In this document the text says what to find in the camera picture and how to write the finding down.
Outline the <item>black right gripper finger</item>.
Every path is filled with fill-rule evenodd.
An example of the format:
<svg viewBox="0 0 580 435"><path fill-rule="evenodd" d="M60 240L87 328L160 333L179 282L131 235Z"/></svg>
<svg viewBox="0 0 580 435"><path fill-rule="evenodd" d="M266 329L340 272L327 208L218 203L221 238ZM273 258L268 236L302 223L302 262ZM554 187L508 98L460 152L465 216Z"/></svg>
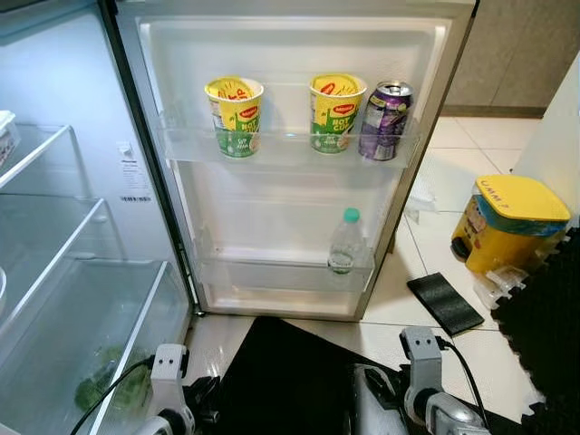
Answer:
<svg viewBox="0 0 580 435"><path fill-rule="evenodd" d="M356 363L353 375L353 434L392 434L392 392L377 366Z"/></svg>

